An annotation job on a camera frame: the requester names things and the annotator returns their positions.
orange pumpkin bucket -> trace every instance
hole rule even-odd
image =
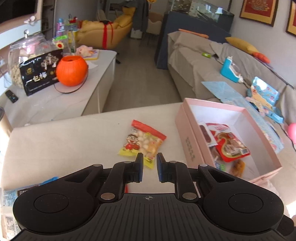
[[[88,65],[81,56],[66,56],[59,62],[56,74],[58,80],[65,86],[81,84],[87,77]]]

pink stuffed toy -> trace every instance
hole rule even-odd
[[[80,55],[81,57],[91,57],[94,54],[92,51],[93,47],[87,47],[85,45],[81,45],[79,48],[76,49],[76,55]]]

white table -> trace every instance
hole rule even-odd
[[[167,161],[185,161],[175,116],[180,103],[87,115],[13,130],[4,159],[1,187],[5,190],[62,177],[95,163],[111,168],[134,157],[117,155],[125,144],[133,119],[167,136],[159,148]],[[172,193],[174,184],[158,181],[154,169],[144,167],[143,181],[130,183],[133,193]]]
[[[97,60],[88,61],[89,75],[86,82],[74,93],[61,94],[51,85],[26,96],[23,89],[12,85],[9,89],[19,100],[13,104],[2,94],[0,106],[4,108],[12,127],[100,113],[114,80],[115,58],[116,52],[100,50]],[[61,83],[57,83],[56,88],[62,92],[77,89],[65,87]]]

framed picture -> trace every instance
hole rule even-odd
[[[293,1],[291,1],[291,9],[286,32],[296,36],[296,3]]]
[[[274,26],[279,0],[244,0],[240,17]]]

fish tank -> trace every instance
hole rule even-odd
[[[169,0],[167,11],[175,11],[210,22],[230,32],[234,14],[204,0]]]

